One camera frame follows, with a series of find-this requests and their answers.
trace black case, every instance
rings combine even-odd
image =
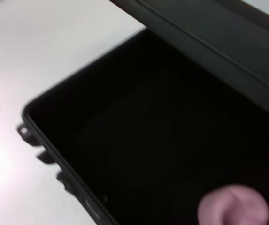
[[[98,145],[104,147],[111,140],[113,143],[127,140],[133,129],[139,129],[140,134],[133,134],[132,138],[136,137],[137,142],[143,145],[140,139],[146,128],[137,124],[146,124],[145,118],[150,114],[152,118],[163,117],[163,123],[155,124],[158,129],[156,140],[161,143],[159,149],[164,150],[171,143],[169,139],[162,143],[162,139],[168,137],[166,121],[172,120],[179,124],[173,128],[174,136],[189,133],[189,140],[181,143],[183,146],[203,149],[196,155],[190,152],[192,150],[187,153],[195,157],[190,165],[195,171],[190,175],[196,177],[186,190],[190,196],[186,197],[188,202],[183,208],[190,215],[187,224],[197,223],[195,211],[200,198],[221,185],[234,182],[250,185],[259,190],[269,203],[269,171],[262,170],[260,166],[246,177],[242,173],[231,174],[232,170],[225,170],[211,178],[215,169],[210,167],[207,172],[203,170],[203,174],[196,172],[197,163],[202,162],[202,158],[213,157],[209,153],[215,157],[222,155],[222,161],[231,155],[232,163],[237,163],[236,151],[238,154],[249,151],[246,158],[251,160],[256,152],[259,161],[263,160],[265,168],[269,168],[269,77],[266,76],[269,72],[269,45],[259,47],[269,42],[269,31],[238,17],[216,1],[155,3],[152,0],[115,0],[114,3],[147,25],[152,32],[141,32],[30,102],[23,111],[24,124],[18,127],[21,137],[33,146],[45,147],[46,152],[38,158],[45,163],[58,163],[63,171],[58,174],[58,180],[100,225],[118,224],[117,220],[120,224],[126,222],[108,206],[108,194],[98,192],[93,180],[83,180],[79,175],[82,173],[80,162],[87,164],[83,166],[84,170],[101,159],[96,153],[89,152],[74,157],[72,150],[83,146],[87,149],[98,148]],[[183,14],[177,17],[177,13],[171,15],[170,12]],[[219,13],[223,20],[218,22]],[[173,19],[184,24],[179,26]],[[236,25],[227,29],[227,20],[236,20]],[[246,58],[236,51],[244,48],[249,52]],[[115,121],[119,128],[107,121]],[[90,142],[99,132],[104,133],[101,142]],[[224,141],[234,136],[239,141]],[[215,152],[214,148],[223,144],[226,150]],[[123,147],[125,150],[131,148],[127,143]],[[103,173],[106,169],[104,164],[106,162],[99,164],[96,174]]]

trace white table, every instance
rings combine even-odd
[[[27,102],[143,26],[108,0],[0,2],[0,225],[93,225],[15,131]]]

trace case lid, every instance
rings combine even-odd
[[[241,0],[112,0],[269,112],[269,15]]]

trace pink finger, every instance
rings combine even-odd
[[[256,190],[230,185],[202,198],[198,221],[199,225],[269,225],[269,207]]]

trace black plastic box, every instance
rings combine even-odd
[[[148,30],[23,120],[21,136],[45,147],[99,225],[194,225],[201,197],[230,183],[269,203],[269,114]]]

